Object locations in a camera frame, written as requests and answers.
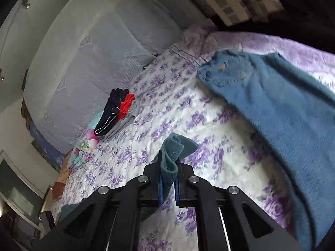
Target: wall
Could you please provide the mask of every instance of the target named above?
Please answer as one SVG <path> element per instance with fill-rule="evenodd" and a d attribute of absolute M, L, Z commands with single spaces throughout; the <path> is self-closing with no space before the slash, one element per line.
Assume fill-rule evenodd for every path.
<path fill-rule="evenodd" d="M 13 7 L 0 28 L 0 58 L 4 81 L 0 82 L 0 112 L 22 96 L 21 85 L 26 69 L 37 52 L 50 25 L 69 0 L 29 0 L 24 9 L 21 1 Z"/>
<path fill-rule="evenodd" d="M 0 152 L 5 151 L 19 171 L 42 193 L 59 174 L 31 145 L 34 140 L 21 116 L 22 98 L 0 113 Z"/>

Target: gray clothing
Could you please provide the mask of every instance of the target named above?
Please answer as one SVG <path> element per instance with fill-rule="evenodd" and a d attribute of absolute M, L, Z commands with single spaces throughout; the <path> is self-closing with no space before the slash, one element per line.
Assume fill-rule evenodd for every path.
<path fill-rule="evenodd" d="M 134 100 L 130 105 L 127 115 L 118 121 L 115 126 L 113 126 L 113 128 L 105 135 L 105 142 L 110 142 L 117 133 L 119 133 L 126 126 L 130 125 L 135 120 L 139 112 L 140 104 L 138 101 Z"/>

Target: bed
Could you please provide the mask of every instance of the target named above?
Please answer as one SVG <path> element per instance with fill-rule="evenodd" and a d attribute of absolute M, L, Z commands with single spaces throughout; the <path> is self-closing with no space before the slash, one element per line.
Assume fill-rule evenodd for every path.
<path fill-rule="evenodd" d="M 293 233 L 292 203 L 283 175 L 266 143 L 248 122 L 196 78 L 199 65 L 220 49 L 278 52 L 335 92 L 335 56 L 303 44 L 256 33 L 217 32 L 209 20 L 185 30 L 181 41 L 158 56 L 130 83 L 140 101 L 133 124 L 96 146 L 87 164 L 72 174 L 52 212 L 78 203 L 99 186 L 120 187 L 141 175 L 171 133 L 199 144 L 185 159 L 213 186 L 236 185 L 279 225 Z M 138 250 L 197 250 L 194 208 L 176 207 L 174 190 L 141 223 Z"/>
<path fill-rule="evenodd" d="M 24 99 L 39 132 L 67 154 L 113 88 L 204 19 L 189 0 L 70 0 L 27 75 Z"/>

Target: bedspread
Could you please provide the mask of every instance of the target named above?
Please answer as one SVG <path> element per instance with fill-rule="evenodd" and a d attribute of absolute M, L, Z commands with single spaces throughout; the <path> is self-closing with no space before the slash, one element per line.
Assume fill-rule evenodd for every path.
<path fill-rule="evenodd" d="M 249 43 L 248 52 L 267 53 L 274 51 L 268 43 L 275 40 L 277 46 L 286 44 L 288 49 L 283 49 L 288 53 L 289 48 L 298 47 L 294 62 L 282 54 L 295 65 L 312 52 L 314 58 L 323 57 L 316 63 L 320 69 L 333 67 L 334 70 L 334 56 L 278 37 L 212 33 L 215 30 L 210 21 L 190 27 L 179 43 L 172 45 L 132 81 L 129 89 L 140 101 L 139 115 L 109 143 L 100 141 L 89 162 L 70 176 L 63 197 L 53 206 L 54 217 L 62 205 L 80 202 L 99 186 L 120 187 L 141 175 L 164 139 L 175 132 L 199 144 L 198 150 L 184 160 L 192 165 L 196 175 L 221 188 L 240 187 L 292 233 L 292 204 L 284 178 L 276 168 L 275 157 L 236 110 L 196 79 L 196 70 L 218 49 L 242 49 Z M 250 45 L 256 40 L 258 45 L 253 51 Z M 307 66 L 300 68 L 308 71 Z M 141 223 L 139 250 L 197 250 L 197 244 L 195 209 L 176 207 L 172 187 L 160 209 Z"/>

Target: white bedspread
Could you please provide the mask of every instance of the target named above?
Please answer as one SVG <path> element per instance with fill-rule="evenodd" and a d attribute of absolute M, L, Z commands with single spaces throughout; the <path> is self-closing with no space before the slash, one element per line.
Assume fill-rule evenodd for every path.
<path fill-rule="evenodd" d="M 302 50 L 306 46 L 258 34 L 258 45 L 251 47 L 257 34 L 217 32 L 208 36 L 214 30 L 211 22 L 186 30 L 181 42 L 171 46 L 132 81 L 129 89 L 139 96 L 140 114 L 110 143 L 101 141 L 91 160 L 70 176 L 63 197 L 53 206 L 54 217 L 62 205 L 80 202 L 99 186 L 120 187 L 141 175 L 164 139 L 175 132 L 199 144 L 199 149 L 185 159 L 196 175 L 214 186 L 240 187 L 291 232 L 291 203 L 274 156 L 240 114 L 202 86 L 196 79 L 196 70 L 220 48 L 243 49 L 245 44 L 249 52 L 271 52 L 273 45 L 268 44 L 271 39 L 282 47 L 277 51 L 286 54 L 293 64 L 308 52 L 323 57 L 323 61 L 315 63 L 322 70 L 311 74 L 325 76 L 325 69 L 330 69 L 327 82 L 331 87 L 335 56 L 307 47 L 294 60 L 287 55 L 293 49 L 287 48 Z M 195 210 L 176 207 L 172 188 L 164 205 L 141 224 L 139 250 L 197 250 L 197 245 Z"/>

